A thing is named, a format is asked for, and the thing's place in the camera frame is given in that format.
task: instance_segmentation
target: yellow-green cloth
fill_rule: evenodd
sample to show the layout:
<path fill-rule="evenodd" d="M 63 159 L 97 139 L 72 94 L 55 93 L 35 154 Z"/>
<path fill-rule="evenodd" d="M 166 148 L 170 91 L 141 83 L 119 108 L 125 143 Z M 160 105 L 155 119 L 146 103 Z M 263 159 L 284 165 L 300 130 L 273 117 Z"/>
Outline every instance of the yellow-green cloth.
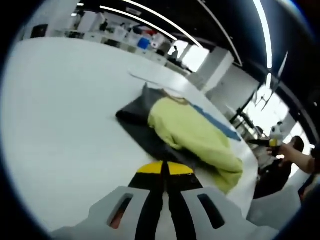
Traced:
<path fill-rule="evenodd" d="M 160 99 L 151 109 L 148 124 L 172 148 L 188 149 L 216 167 L 213 179 L 222 192 L 227 194 L 238 184 L 243 163 L 231 151 L 229 139 L 188 103 Z"/>

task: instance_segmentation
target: white table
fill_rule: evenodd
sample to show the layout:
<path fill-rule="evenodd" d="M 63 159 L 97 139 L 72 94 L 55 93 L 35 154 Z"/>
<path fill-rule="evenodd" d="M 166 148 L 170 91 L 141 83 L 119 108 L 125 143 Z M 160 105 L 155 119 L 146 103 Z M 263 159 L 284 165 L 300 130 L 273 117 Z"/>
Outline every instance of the white table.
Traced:
<path fill-rule="evenodd" d="M 167 67 L 171 66 L 172 70 L 175 70 L 176 72 L 181 72 L 181 74 L 183 74 L 184 76 L 190 74 L 185 69 L 169 62 L 166 57 L 161 56 L 159 54 L 156 54 L 155 49 L 141 49 L 141 48 L 137 47 L 138 41 L 140 38 L 132 40 L 131 35 L 129 35 L 129 37 L 126 37 L 125 39 L 119 39 L 115 36 L 114 33 L 109 33 L 109 32 L 101 32 L 101 31 L 82 32 L 82 31 L 78 31 L 78 30 L 62 29 L 62 30 L 53 31 L 53 34 L 51 35 L 51 37 L 63 38 L 63 37 L 66 37 L 66 33 L 71 33 L 71 32 L 84 34 L 83 40 L 97 43 L 97 44 L 104 44 L 107 40 L 117 41 L 120 43 L 119 48 L 121 50 L 129 52 L 129 48 L 134 48 L 134 53 L 136 55 L 143 56 L 144 58 L 149 59 L 153 62 L 156 62 L 162 66 L 169 65 Z"/>
<path fill-rule="evenodd" d="M 10 54 L 1 102 L 7 169 L 20 199 L 48 231 L 84 220 L 94 203 L 151 162 L 115 119 L 145 84 L 129 73 L 180 92 L 230 126 L 182 75 L 114 47 L 46 37 L 22 41 Z M 258 164 L 244 141 L 230 142 L 244 173 L 227 197 L 245 217 Z M 205 170 L 196 175 L 213 185 Z"/>

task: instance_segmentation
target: ceiling light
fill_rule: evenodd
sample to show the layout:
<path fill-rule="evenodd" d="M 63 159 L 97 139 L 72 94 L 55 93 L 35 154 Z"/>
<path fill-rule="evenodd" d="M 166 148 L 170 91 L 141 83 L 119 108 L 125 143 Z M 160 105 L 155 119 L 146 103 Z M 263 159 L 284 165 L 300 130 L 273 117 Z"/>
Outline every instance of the ceiling light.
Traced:
<path fill-rule="evenodd" d="M 266 76 L 265 85 L 266 85 L 266 87 L 267 87 L 268 89 L 270 89 L 270 87 L 271 87 L 271 77 L 272 77 L 271 73 L 268 73 L 268 75 Z"/>
<path fill-rule="evenodd" d="M 178 29 L 180 32 L 182 32 L 184 35 L 186 35 L 192 42 L 194 42 L 195 45 L 197 45 L 198 47 L 200 48 L 203 48 L 202 45 L 194 38 L 192 37 L 189 33 L 187 33 L 185 30 L 183 30 L 181 27 L 179 27 L 177 24 L 175 24 L 174 22 L 170 21 L 168 18 L 166 18 L 165 16 L 162 16 L 161 14 L 157 13 L 156 11 L 153 11 L 152 9 L 146 7 L 146 6 L 143 6 L 139 3 L 136 3 L 134 1 L 131 1 L 131 0 L 122 0 L 128 4 L 132 4 L 132 5 L 135 5 L 141 9 L 144 9 L 154 15 L 156 15 L 157 17 L 161 18 L 162 20 L 166 21 L 167 23 L 171 24 L 172 26 L 174 26 L 176 29 Z"/>
<path fill-rule="evenodd" d="M 137 17 L 137 16 L 134 16 L 134 15 L 131 15 L 127 12 L 124 12 L 124 11 L 120 11 L 120 10 L 117 10 L 117 9 L 114 9 L 114 8 L 110 8 L 110 7 L 106 7 L 106 6 L 100 6 L 101 9 L 105 9 L 105 10 L 109 10 L 109 11 L 112 11 L 112 12 L 115 12 L 115 13 L 118 13 L 118 14 L 123 14 L 123 15 L 126 15 L 130 18 L 133 18 L 135 20 L 138 20 L 144 24 L 147 24 L 149 25 L 150 27 L 154 28 L 154 29 L 157 29 L 159 32 L 167 35 L 169 38 L 173 39 L 174 41 L 177 41 L 178 39 L 174 36 L 172 36 L 170 33 L 166 32 L 165 30 L 161 29 L 160 27 L 157 27 L 156 25 L 153 25 L 152 23 L 146 21 L 146 20 L 143 20 L 141 19 L 140 17 Z"/>
<path fill-rule="evenodd" d="M 262 23 L 262 29 L 265 40 L 265 48 L 266 48 L 266 65 L 268 69 L 272 68 L 272 47 L 271 47 L 271 37 L 269 32 L 269 25 L 266 17 L 266 13 L 260 0 L 253 0 L 254 5 L 258 11 L 260 21 Z"/>

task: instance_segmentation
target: blue strip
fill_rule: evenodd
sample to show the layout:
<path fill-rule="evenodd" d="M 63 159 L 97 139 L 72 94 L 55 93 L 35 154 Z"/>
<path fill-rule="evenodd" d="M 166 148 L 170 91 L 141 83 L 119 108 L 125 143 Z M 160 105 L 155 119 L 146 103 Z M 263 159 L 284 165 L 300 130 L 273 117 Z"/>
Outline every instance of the blue strip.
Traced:
<path fill-rule="evenodd" d="M 204 112 L 204 110 L 197 106 L 197 105 L 193 105 L 190 104 L 198 113 L 200 113 L 202 116 L 204 116 L 210 123 L 212 123 L 212 125 L 214 125 L 215 127 L 217 127 L 218 129 L 221 130 L 221 132 L 224 133 L 224 135 L 226 135 L 228 138 L 230 139 L 234 139 L 236 141 L 241 142 L 241 138 L 239 137 L 238 133 L 235 131 L 232 131 L 230 128 L 228 128 L 227 126 L 223 125 L 221 122 L 219 122 L 218 120 L 216 120 L 214 117 L 212 117 L 211 115 L 209 115 L 208 113 Z"/>

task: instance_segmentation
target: black jacket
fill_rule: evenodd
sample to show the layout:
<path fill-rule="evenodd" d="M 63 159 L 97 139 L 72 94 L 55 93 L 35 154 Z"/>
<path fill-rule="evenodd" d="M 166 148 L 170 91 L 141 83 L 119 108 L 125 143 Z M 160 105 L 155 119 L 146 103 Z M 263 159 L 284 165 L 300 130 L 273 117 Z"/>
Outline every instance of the black jacket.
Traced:
<path fill-rule="evenodd" d="M 285 162 L 279 166 L 280 160 L 275 160 L 270 166 L 261 171 L 260 181 L 254 192 L 254 199 L 259 199 L 281 191 L 287 183 L 291 174 L 291 162 Z"/>

